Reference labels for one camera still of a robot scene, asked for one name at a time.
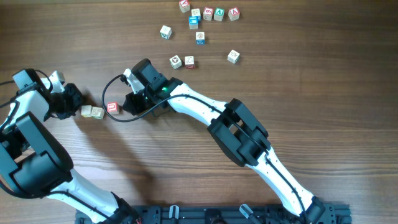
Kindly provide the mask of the red sided picture block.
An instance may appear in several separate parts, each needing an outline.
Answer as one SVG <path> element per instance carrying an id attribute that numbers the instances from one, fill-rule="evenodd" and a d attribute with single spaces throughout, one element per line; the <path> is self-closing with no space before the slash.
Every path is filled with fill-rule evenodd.
<path id="1" fill-rule="evenodd" d="M 106 111 L 110 115 L 115 115 L 120 113 L 120 107 L 117 102 L 109 102 L 106 105 Z"/>

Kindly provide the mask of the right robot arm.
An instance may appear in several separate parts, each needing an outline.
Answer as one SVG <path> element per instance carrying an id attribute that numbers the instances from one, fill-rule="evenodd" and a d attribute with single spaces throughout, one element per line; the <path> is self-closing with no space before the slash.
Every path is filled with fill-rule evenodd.
<path id="1" fill-rule="evenodd" d="M 282 206 L 304 223 L 316 223 L 324 205 L 284 167 L 268 140 L 269 134 L 242 101 L 208 98 L 177 78 L 166 78 L 149 59 L 126 69 L 121 81 L 132 88 L 124 109 L 137 116 L 158 106 L 171 107 L 206 125 L 223 153 L 240 167 L 255 171 L 276 193 Z"/>

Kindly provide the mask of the red letter M block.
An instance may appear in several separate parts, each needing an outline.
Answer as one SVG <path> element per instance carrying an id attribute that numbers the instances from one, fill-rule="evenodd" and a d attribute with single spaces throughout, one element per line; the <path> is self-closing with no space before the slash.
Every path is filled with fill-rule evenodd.
<path id="1" fill-rule="evenodd" d="M 90 116 L 94 119 L 103 119 L 104 109 L 100 107 L 92 107 Z"/>

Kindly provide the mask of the blue letter P block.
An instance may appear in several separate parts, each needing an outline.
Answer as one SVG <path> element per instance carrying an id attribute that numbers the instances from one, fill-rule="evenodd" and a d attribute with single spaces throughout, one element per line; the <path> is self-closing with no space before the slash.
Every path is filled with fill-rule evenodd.
<path id="1" fill-rule="evenodd" d="M 81 106 L 81 116 L 85 118 L 91 117 L 93 107 L 91 105 L 82 105 Z"/>

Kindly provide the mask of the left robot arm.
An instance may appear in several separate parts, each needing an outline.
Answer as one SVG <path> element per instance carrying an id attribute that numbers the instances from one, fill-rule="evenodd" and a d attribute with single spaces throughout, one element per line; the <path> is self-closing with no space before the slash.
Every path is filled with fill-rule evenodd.
<path id="1" fill-rule="evenodd" d="M 59 200 L 92 223 L 140 223 L 125 200 L 74 169 L 69 153 L 43 125 L 49 118 L 74 116 L 84 97 L 63 75 L 40 74 L 26 68 L 12 76 L 18 91 L 6 103 L 10 112 L 1 125 L 1 188 L 18 198 Z"/>

